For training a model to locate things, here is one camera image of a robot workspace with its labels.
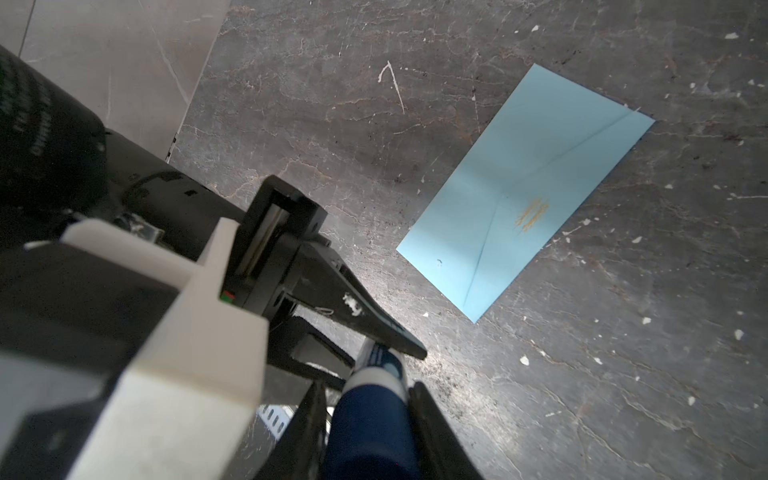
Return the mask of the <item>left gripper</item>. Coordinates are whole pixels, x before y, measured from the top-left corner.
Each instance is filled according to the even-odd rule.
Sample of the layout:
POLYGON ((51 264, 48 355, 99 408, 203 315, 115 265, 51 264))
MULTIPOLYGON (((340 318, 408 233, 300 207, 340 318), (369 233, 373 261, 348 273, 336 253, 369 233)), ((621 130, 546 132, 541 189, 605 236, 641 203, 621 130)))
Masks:
MULTIPOLYGON (((419 360, 425 345, 373 299, 338 253, 315 239, 327 212, 275 175, 237 229, 225 275, 233 304, 271 318, 290 268, 290 298, 357 333, 419 360)), ((299 316, 270 325, 267 364, 341 392, 354 358, 299 316)))

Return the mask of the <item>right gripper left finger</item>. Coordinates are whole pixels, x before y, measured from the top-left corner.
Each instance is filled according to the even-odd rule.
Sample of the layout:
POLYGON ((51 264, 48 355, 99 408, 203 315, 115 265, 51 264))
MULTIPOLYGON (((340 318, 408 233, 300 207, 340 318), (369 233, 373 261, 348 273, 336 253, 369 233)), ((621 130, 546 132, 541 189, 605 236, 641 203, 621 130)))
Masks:
POLYGON ((325 384, 314 381, 255 479, 320 478, 327 438, 325 384))

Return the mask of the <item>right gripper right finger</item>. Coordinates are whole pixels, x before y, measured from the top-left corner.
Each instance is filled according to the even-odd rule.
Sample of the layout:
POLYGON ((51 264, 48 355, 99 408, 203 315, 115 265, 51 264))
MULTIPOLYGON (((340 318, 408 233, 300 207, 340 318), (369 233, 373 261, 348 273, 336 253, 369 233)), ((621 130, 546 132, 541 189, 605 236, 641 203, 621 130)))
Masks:
POLYGON ((483 479, 422 382, 409 389, 409 415, 424 479, 483 479))

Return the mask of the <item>dark blue glue cap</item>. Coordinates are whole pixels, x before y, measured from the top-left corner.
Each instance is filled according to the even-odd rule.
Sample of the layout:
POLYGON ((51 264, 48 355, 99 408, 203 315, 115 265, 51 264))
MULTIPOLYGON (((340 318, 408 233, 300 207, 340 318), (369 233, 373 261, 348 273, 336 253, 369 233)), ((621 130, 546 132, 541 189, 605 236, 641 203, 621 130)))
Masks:
POLYGON ((363 385, 335 408, 322 479, 420 479, 406 404, 393 391, 363 385))

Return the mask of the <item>glue stick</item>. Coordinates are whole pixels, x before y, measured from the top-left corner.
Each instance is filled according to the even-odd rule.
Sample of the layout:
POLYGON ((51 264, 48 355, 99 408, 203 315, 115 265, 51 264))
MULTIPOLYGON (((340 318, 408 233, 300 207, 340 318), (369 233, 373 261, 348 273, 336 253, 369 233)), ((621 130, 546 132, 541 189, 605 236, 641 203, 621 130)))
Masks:
POLYGON ((364 385, 376 385, 407 401, 408 378, 400 353, 372 339, 366 339, 343 392, 364 385))

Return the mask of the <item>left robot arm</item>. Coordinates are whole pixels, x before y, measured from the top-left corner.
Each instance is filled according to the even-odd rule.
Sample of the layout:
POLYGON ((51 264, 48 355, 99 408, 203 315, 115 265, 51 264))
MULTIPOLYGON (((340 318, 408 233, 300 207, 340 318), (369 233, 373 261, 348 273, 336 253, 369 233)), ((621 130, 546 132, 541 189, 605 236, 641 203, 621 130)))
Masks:
POLYGON ((327 363, 299 355, 316 345, 332 360, 352 357, 304 318, 312 310, 397 351, 424 359, 424 344, 393 319, 321 232, 326 211, 277 176, 240 209, 106 128, 81 102, 16 54, 1 53, 1 206, 57 231, 77 215, 160 243, 194 259, 216 223, 238 223, 223 293, 270 324, 267 362, 341 390, 327 363))

